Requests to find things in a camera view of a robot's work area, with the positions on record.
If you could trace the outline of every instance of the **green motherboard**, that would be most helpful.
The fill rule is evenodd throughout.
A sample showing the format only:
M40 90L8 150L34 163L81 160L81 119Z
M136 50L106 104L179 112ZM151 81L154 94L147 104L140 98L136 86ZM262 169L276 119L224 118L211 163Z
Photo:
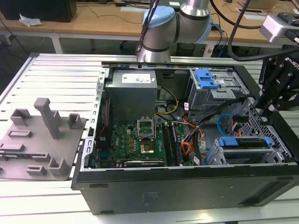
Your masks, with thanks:
M154 139L138 139L137 124L114 125L111 145L107 150L98 150L96 155L97 168L112 168L120 161L163 161L167 166L167 152L165 151L164 125L156 125ZM149 124L142 125L140 132L150 133ZM175 126L176 138L184 137L182 126Z

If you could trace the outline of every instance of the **open computer tower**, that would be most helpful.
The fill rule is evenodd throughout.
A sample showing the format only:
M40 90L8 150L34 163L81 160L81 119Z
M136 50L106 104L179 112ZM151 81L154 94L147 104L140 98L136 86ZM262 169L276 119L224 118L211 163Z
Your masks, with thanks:
M72 188L93 214L269 203L299 182L299 139L259 92L243 66L103 63Z

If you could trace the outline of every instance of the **ram slot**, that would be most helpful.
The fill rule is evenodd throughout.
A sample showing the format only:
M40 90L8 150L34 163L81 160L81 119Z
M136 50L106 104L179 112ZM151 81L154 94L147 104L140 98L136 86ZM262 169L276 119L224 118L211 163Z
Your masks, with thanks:
M183 157L182 157L182 153L181 153L181 146L178 142L178 137L177 137L177 132L175 129L175 126L172 126L172 135L174 138L174 142L175 142L175 149L176 149L176 153L177 153L177 158L178 158L178 163L182 164L183 163Z
M178 162L178 154L177 154L177 143L175 142L175 138L173 136L172 126L169 126L167 130L168 130L168 136L169 136L169 141L171 146L173 165L178 166L179 162Z
M168 134L168 128L165 125L162 125L162 134L163 134L166 162L167 162L168 166L172 167L174 165L172 149L171 149L171 143L170 143L170 138L169 138L169 134Z

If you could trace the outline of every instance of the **gray plastic holder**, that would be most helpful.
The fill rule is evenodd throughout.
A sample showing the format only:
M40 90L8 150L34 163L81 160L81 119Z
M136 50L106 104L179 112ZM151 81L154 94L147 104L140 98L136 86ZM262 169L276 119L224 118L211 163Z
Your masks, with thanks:
M49 105L48 98L36 100L41 116L13 112L13 124L0 141L0 179L68 179L86 119L74 113L60 117Z

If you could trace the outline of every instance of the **metal slotted table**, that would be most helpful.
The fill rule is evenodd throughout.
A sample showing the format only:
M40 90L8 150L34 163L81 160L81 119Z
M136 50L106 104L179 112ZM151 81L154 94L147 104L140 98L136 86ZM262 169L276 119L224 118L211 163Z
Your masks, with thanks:
M39 115L33 107L37 97L47 97L51 109L61 116L79 113L89 119L93 96L98 81L101 61L134 62L135 56L51 55L30 57L0 96L0 138L12 121L15 108L27 108ZM257 81L262 62L238 63L232 59L173 57L173 62L206 65L244 65ZM282 112L283 117L299 135L299 112ZM71 179L65 182L0 180L0 223L299 223L299 187L286 192L264 207L243 209L214 209L136 213L93 216L79 191L72 191Z

